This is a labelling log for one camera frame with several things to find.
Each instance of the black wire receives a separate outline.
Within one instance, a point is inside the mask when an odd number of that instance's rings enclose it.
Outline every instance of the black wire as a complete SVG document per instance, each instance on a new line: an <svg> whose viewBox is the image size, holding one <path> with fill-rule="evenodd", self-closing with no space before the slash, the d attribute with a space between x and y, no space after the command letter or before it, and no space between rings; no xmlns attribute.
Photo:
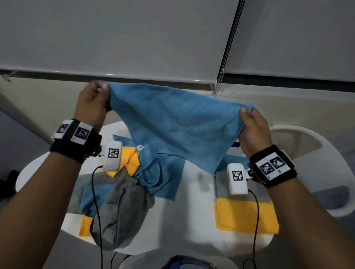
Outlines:
<svg viewBox="0 0 355 269"><path fill-rule="evenodd" d="M92 195L94 196L94 202L95 202L95 207L96 207L96 214L97 214L97 218L99 219L99 231L100 231L100 250L101 250L101 269L104 268L103 266L103 258L102 258L102 238L101 238L101 220L100 220L100 215L99 215L99 208L97 206L97 201L96 201L96 197L95 197L95 190L94 190L94 173L97 169L104 167L103 165L100 165L98 167L95 168L95 170L92 172L91 175L91 189L92 189Z"/></svg>
<svg viewBox="0 0 355 269"><path fill-rule="evenodd" d="M113 258L116 256L117 252L115 254L113 254L112 256L112 259L111 259L111 265L110 265L110 268L112 269L112 261L113 261Z"/></svg>
<svg viewBox="0 0 355 269"><path fill-rule="evenodd" d="M244 266L245 266L245 263L249 260L251 260L253 262L253 266L254 266L254 269L257 269L256 268L256 263L255 263L255 241L256 241L256 234L258 233L258 225L259 225L259 202L258 202L258 198L256 198L256 195L251 191L251 190L248 190L252 195L254 195L254 198L255 198L255 201L256 201L256 206L258 208L258 214L257 214L257 217L256 217L256 227L255 227L255 234L254 234L254 242L253 242L253 258L247 258L243 261L243 269L244 269Z"/></svg>

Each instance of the person's left hand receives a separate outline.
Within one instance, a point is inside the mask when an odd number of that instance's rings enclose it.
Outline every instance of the person's left hand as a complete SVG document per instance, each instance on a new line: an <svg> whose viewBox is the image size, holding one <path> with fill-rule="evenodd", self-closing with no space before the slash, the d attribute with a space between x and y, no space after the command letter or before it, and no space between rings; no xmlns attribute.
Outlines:
<svg viewBox="0 0 355 269"><path fill-rule="evenodd" d="M108 103L109 94L110 87L106 82L102 86L98 81L87 84L79 94L74 118L92 126L96 132L100 132L106 113L111 111Z"/></svg>

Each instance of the white table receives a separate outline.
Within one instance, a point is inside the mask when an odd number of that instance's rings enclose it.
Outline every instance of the white table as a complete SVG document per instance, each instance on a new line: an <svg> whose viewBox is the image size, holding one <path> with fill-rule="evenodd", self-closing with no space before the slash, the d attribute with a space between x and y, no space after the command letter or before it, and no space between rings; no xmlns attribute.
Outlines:
<svg viewBox="0 0 355 269"><path fill-rule="evenodd" d="M130 137L126 125L120 121L104 126L100 132L102 143L112 140L112 134ZM49 153L30 164L20 173L16 190L19 191L40 167ZM99 157L88 158L80 175L90 174L103 164ZM117 251L137 255L166 247L189 247L204 255L235 256L252 252L254 235L216 229L214 218L213 176L186 161L175 202L155 197L155 205L148 211L142 228L125 248ZM79 237L82 215L66 214L61 229L82 240L95 244L92 237ZM272 235L258 235L258 249L267 246Z"/></svg>

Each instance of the black wristband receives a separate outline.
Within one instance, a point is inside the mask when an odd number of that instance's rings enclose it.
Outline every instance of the black wristband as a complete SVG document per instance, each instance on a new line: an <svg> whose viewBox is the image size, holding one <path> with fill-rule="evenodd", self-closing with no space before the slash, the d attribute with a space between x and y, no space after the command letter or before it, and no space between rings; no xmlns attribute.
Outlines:
<svg viewBox="0 0 355 269"><path fill-rule="evenodd" d="M248 166L253 172L253 180L266 188L274 187L297 176L293 162L275 145L254 154Z"/></svg>
<svg viewBox="0 0 355 269"><path fill-rule="evenodd" d="M97 134L91 126L78 120L73 119L69 122L71 123L62 124L53 135L55 137L56 134L59 134L61 138L58 138L58 136L55 138L49 151L58 152L83 164L89 156L97 156L100 153L102 136ZM90 130L80 127L83 124Z"/></svg>

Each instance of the folded yellow cloth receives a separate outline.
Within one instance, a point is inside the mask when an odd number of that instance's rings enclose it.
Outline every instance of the folded yellow cloth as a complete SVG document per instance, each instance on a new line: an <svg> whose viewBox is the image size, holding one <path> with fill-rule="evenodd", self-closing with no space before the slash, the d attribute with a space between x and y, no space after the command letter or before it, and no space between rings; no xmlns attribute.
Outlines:
<svg viewBox="0 0 355 269"><path fill-rule="evenodd" d="M127 168L128 174L133 176L140 165L138 156L139 153L135 147L122 147L120 170L125 167ZM109 176L114 177L118 172L109 171L106 173Z"/></svg>
<svg viewBox="0 0 355 269"><path fill-rule="evenodd" d="M257 218L256 202L217 198L214 206L216 227L219 230L254 234ZM258 234L277 234L277 222L274 205L259 203Z"/></svg>
<svg viewBox="0 0 355 269"><path fill-rule="evenodd" d="M83 215L83 220L81 221L81 227L79 231L79 236L86 237L91 236L90 234L90 224L93 218Z"/></svg>

